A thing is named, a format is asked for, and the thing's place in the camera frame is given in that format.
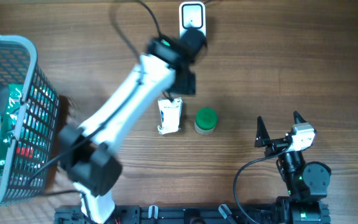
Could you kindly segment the green lid jar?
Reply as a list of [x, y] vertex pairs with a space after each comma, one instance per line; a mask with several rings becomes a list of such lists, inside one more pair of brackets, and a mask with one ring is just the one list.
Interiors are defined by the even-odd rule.
[[204, 107], [195, 116], [195, 130], [202, 135], [211, 134], [218, 123], [218, 115], [212, 108]]

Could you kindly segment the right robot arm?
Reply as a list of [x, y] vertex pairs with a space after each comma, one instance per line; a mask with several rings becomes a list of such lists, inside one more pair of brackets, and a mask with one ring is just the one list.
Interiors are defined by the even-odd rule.
[[313, 145], [316, 130], [293, 112], [294, 125], [284, 138], [272, 139], [261, 116], [257, 118], [255, 147], [265, 148], [265, 157], [277, 158], [276, 166], [284, 181], [287, 197], [277, 197], [272, 223], [330, 223], [328, 195], [331, 169], [324, 163], [306, 162], [303, 151]]

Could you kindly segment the green 3M gloves packet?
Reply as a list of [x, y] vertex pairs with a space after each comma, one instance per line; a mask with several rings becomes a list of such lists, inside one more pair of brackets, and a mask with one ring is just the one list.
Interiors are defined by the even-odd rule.
[[0, 87], [0, 176], [6, 164], [7, 150], [11, 146], [11, 139], [17, 124], [21, 107], [23, 84], [8, 84]]

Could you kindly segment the white tissue packet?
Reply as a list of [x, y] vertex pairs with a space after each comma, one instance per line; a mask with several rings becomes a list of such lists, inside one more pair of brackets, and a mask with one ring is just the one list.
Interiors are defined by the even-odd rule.
[[180, 130], [183, 100], [175, 98], [173, 101], [170, 101], [160, 98], [157, 102], [161, 115], [161, 125], [157, 126], [158, 133], [165, 135], [178, 132]]

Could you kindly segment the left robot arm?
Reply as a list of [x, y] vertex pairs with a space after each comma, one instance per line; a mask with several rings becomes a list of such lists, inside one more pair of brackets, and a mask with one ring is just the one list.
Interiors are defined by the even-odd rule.
[[151, 102], [166, 91], [196, 93], [190, 65], [205, 45], [206, 34], [194, 27], [177, 39], [154, 37], [110, 99], [79, 127], [66, 125], [60, 131], [57, 158], [80, 193], [81, 209], [90, 223], [104, 223], [112, 215], [111, 189], [122, 172], [115, 155]]

